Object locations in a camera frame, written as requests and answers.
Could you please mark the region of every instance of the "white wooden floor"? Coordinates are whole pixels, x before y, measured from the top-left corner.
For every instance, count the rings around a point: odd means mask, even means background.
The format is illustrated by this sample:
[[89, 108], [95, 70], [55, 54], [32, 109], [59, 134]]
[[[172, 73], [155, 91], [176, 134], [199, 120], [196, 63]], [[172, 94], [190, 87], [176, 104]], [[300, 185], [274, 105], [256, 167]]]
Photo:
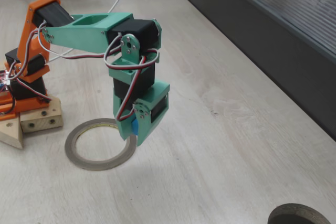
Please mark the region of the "white wooden floor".
[[[1, 57], [17, 47], [31, 1], [0, 0]], [[114, 2], [61, 1], [71, 14]], [[171, 84], [170, 110], [122, 166], [78, 169], [65, 139], [84, 121], [113, 117], [113, 81], [102, 60], [51, 63], [45, 82], [65, 126], [26, 135], [23, 151], [0, 144], [0, 223], [266, 224], [290, 202], [336, 222], [336, 143], [195, 7], [121, 0], [115, 11], [161, 23], [156, 75]], [[96, 159], [123, 144], [112, 129], [78, 143]]]

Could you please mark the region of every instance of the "wooden base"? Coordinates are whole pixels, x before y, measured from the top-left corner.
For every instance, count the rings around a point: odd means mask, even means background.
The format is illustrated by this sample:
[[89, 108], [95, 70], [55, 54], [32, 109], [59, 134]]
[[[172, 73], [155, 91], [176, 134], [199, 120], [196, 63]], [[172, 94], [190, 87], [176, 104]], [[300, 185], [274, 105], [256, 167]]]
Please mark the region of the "wooden base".
[[19, 116], [0, 122], [0, 141], [18, 149], [23, 148], [22, 130]]
[[47, 108], [22, 112], [20, 114], [20, 121], [24, 133], [63, 126], [62, 110], [59, 99], [52, 97], [52, 101]]

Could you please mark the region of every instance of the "red wire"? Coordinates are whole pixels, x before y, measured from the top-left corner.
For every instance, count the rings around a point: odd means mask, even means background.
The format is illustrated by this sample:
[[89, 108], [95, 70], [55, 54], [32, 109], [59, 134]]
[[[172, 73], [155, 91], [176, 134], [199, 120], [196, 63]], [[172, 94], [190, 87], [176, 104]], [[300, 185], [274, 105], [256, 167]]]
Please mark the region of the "red wire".
[[31, 92], [33, 92], [34, 94], [38, 95], [39, 97], [42, 97], [43, 99], [46, 99], [46, 100], [48, 100], [48, 101], [51, 101], [51, 100], [52, 100], [50, 97], [47, 97], [47, 96], [44, 95], [44, 94], [41, 95], [40, 93], [38, 93], [37, 91], [35, 91], [35, 90], [32, 89], [31, 87], [24, 85], [24, 83], [22, 83], [19, 79], [17, 79], [16, 81], [17, 81], [17, 83], [19, 83], [22, 87], [24, 87], [24, 88], [26, 88], [26, 89], [29, 89]]
[[[130, 97], [131, 97], [131, 95], [132, 95], [132, 92], [133, 92], [133, 89], [134, 89], [134, 87], [135, 87], [136, 81], [138, 80], [138, 77], [139, 77], [139, 75], [140, 75], [140, 72], [141, 72], [141, 69], [139, 69], [139, 70], [136, 71], [136, 74], [135, 74], [135, 76], [134, 76], [134, 78], [136, 78], [136, 79], [135, 79], [135, 81], [134, 81], [134, 83], [133, 83], [133, 86], [130, 87], [130, 89], [131, 89], [130, 95], [127, 97], [127, 100], [126, 100], [124, 106], [121, 108], [120, 115], [116, 118], [117, 121], [120, 121], [120, 119], [122, 118], [122, 116], [121, 116], [121, 115], [122, 115], [122, 112], [124, 111], [125, 106], [126, 106], [126, 104], [128, 103], [128, 101], [130, 100]], [[131, 115], [133, 115], [133, 113], [134, 113], [134, 111], [133, 111], [130, 115], [126, 115], [125, 117], [123, 117], [123, 118], [122, 118], [122, 121], [125, 120], [125, 119], [127, 119], [127, 118], [129, 118]]]
[[114, 66], [110, 66], [110, 65], [107, 65], [108, 68], [110, 69], [115, 69], [115, 70], [134, 70], [134, 69], [144, 69], [144, 68], [148, 68], [152, 65], [154, 65], [155, 62], [149, 64], [149, 65], [146, 65], [146, 66], [135, 66], [135, 67], [129, 67], [127, 65], [125, 66], [118, 66], [117, 68], [114, 67]]

